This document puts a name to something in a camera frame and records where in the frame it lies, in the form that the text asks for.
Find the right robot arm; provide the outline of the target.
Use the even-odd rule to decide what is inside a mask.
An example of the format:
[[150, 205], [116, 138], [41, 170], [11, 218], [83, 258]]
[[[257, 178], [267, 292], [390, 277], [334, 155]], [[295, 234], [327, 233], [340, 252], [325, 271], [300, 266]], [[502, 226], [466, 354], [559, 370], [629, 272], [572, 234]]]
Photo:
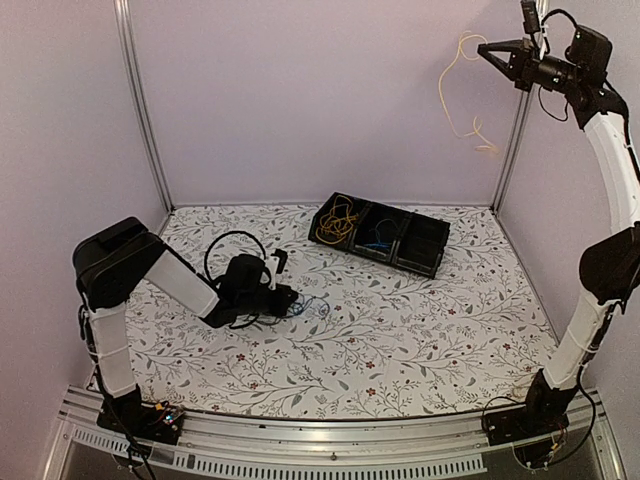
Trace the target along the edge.
[[611, 42], [584, 25], [575, 28], [564, 58], [543, 52], [534, 34], [481, 44], [480, 57], [500, 70], [514, 86], [539, 86], [561, 93], [572, 108], [599, 163], [610, 210], [606, 238], [580, 258], [580, 296], [549, 362], [532, 380], [517, 427], [537, 436], [565, 414], [582, 388], [582, 375], [597, 354], [616, 310], [625, 310], [639, 284], [639, 165], [629, 133], [629, 109], [607, 79]]

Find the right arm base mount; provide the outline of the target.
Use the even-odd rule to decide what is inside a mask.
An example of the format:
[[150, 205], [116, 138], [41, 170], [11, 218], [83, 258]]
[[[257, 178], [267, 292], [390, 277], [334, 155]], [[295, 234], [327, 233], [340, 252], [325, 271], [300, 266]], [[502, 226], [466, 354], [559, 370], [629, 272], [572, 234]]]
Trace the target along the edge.
[[568, 416], [532, 417], [515, 401], [513, 408], [490, 411], [488, 407], [495, 400], [507, 397], [491, 399], [481, 413], [481, 427], [489, 445], [510, 445], [521, 466], [546, 469], [566, 443]]

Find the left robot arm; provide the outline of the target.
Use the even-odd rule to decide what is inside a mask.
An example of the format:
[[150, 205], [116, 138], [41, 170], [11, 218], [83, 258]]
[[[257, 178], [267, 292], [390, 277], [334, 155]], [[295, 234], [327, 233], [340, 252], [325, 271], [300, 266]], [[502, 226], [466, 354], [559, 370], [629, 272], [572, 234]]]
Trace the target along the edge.
[[282, 249], [238, 254], [222, 275], [212, 277], [197, 272], [135, 217], [82, 241], [72, 255], [82, 326], [111, 419], [128, 434], [141, 433], [149, 423], [131, 367], [126, 325], [127, 306], [139, 284], [153, 285], [211, 328], [232, 326], [241, 316], [283, 318], [299, 297], [278, 281], [287, 260]]

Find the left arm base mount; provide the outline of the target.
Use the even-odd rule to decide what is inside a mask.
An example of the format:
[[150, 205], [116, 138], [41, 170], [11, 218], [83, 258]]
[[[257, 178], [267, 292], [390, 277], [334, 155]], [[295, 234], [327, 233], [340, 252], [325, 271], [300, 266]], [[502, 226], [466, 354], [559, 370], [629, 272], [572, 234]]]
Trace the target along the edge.
[[97, 425], [135, 439], [177, 445], [184, 414], [183, 408], [166, 402], [146, 405], [137, 400], [104, 400]]

